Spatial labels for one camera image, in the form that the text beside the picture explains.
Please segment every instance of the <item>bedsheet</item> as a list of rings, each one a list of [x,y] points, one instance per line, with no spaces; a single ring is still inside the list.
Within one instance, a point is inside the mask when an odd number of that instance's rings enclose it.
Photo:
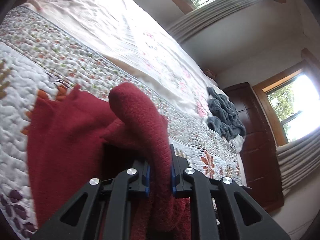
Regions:
[[[58,99],[60,85],[71,89],[82,82],[82,89],[107,100],[113,87],[132,82],[168,119],[177,155],[210,178],[231,176],[241,184],[233,145],[35,12],[18,7],[8,13],[0,26],[0,62],[0,209],[21,239],[37,230],[22,133],[29,124],[26,112],[40,91]]]
[[[29,0],[24,5],[197,119],[211,114],[206,87],[223,93],[132,0]]]

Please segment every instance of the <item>red flower pattern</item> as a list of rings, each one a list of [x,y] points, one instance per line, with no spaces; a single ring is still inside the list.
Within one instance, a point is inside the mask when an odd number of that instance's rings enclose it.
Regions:
[[[204,151],[205,156],[200,157],[201,161],[205,164],[203,169],[205,170],[205,175],[209,175],[211,179],[214,176],[214,158],[207,151]]]

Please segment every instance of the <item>metal screw head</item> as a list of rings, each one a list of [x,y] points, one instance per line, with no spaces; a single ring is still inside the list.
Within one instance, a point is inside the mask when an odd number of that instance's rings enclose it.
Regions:
[[[97,185],[99,182],[100,182],[100,180],[97,179],[97,178],[93,178],[93,179],[90,179],[90,180],[89,180],[89,183],[90,183],[91,185]]]
[[[186,174],[194,174],[196,172],[193,168],[186,168],[184,171],[186,172]]]
[[[232,183],[232,179],[231,179],[230,177],[224,177],[224,178],[222,179],[222,182],[223,182],[224,184],[231,184],[231,183]]]
[[[134,169],[134,168],[130,168],[130,169],[127,170],[127,173],[128,173],[129,175],[134,175],[134,174],[137,173],[137,170]]]

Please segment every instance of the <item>white quilted bedspread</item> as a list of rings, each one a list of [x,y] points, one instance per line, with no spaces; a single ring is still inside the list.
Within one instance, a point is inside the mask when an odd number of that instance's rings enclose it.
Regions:
[[[21,239],[37,222],[26,165],[29,124],[39,90],[54,99],[60,84],[103,100],[121,82],[145,92],[168,119],[169,140],[177,155],[210,178],[231,176],[241,184],[236,149],[190,115],[177,110],[141,81],[87,48],[57,26],[24,7],[10,11],[0,27],[0,209]]]

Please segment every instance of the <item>white cloth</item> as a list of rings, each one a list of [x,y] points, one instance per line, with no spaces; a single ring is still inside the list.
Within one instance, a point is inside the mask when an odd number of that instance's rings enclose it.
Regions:
[[[29,0],[26,6],[202,121],[207,86],[224,94],[196,62],[132,0]]]

